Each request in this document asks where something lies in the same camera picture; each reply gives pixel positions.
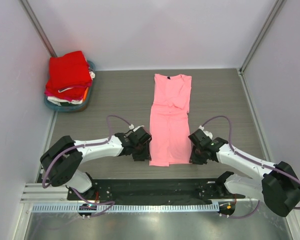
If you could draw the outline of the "pink t-shirt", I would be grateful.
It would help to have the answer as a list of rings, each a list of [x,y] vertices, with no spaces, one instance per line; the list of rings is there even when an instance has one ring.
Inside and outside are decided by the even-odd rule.
[[[192,77],[154,75],[154,99],[150,110],[150,166],[188,164],[192,151],[188,114]]]

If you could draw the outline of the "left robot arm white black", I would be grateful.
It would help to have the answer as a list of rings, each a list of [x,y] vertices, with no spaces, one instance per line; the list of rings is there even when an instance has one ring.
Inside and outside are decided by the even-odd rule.
[[[81,141],[63,136],[40,158],[45,171],[42,187],[65,185],[80,194],[90,193],[93,180],[88,173],[79,170],[81,164],[120,156],[132,156],[134,161],[149,160],[151,140],[151,134],[143,125],[103,139]]]

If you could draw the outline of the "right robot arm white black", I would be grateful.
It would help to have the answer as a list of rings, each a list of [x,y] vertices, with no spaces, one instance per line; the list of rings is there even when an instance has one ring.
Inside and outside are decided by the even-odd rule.
[[[300,180],[286,162],[271,163],[234,148],[203,127],[189,135],[190,162],[197,165],[214,161],[237,169],[244,176],[226,171],[215,181],[220,196],[242,195],[263,202],[273,213],[286,217],[300,202]]]

